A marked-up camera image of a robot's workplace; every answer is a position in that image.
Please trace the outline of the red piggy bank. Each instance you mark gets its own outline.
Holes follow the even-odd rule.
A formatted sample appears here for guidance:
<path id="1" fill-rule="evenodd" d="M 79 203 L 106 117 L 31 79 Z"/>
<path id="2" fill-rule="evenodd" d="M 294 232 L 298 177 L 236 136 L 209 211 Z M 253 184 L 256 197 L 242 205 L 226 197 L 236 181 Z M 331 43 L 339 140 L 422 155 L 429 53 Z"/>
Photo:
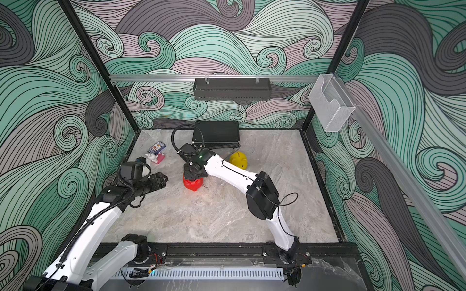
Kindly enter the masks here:
<path id="1" fill-rule="evenodd" d="M 183 184 L 184 184 L 185 188 L 187 188 L 188 190 L 196 192 L 203 185 L 203 178 L 200 178 L 200 179 L 187 179 L 185 176 L 183 176 Z"/>

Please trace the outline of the yellow piggy bank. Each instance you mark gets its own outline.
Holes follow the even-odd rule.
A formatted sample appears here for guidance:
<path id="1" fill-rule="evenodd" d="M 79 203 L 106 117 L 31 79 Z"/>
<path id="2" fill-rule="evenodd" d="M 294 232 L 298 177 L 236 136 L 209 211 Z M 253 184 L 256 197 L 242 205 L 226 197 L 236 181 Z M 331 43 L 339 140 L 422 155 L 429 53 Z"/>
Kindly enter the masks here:
<path id="1" fill-rule="evenodd" d="M 240 169 L 246 170 L 248 167 L 248 160 L 243 152 L 235 152 L 229 157 L 229 162 Z"/>

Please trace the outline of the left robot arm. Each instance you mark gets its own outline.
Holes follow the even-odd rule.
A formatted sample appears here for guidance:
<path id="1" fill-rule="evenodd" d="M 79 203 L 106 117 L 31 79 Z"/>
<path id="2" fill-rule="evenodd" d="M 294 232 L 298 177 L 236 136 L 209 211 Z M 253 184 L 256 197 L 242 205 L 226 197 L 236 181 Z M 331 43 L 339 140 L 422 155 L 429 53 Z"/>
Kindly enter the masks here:
<path id="1" fill-rule="evenodd" d="M 128 263 L 144 264 L 153 255 L 146 236 L 128 234 L 96 263 L 90 261 L 108 230 L 138 196 L 165 188 L 161 172 L 105 188 L 91 213 L 59 257 L 40 276 L 30 277 L 25 291 L 98 291 Z"/>

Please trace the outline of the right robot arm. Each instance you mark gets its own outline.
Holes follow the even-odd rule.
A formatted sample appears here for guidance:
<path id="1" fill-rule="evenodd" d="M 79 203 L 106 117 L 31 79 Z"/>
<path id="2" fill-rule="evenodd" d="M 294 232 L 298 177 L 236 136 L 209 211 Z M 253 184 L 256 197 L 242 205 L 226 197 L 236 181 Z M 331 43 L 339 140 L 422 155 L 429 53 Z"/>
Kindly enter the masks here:
<path id="1" fill-rule="evenodd" d="M 295 263 L 300 246 L 299 238 L 288 227 L 282 215 L 284 206 L 279 192 L 270 176 L 243 170 L 227 162 L 212 150 L 194 149 L 190 144 L 177 154 L 184 161 L 183 178 L 197 180 L 208 176 L 216 177 L 243 193 L 250 213 L 266 223 L 278 248 L 280 259 L 287 264 Z"/>

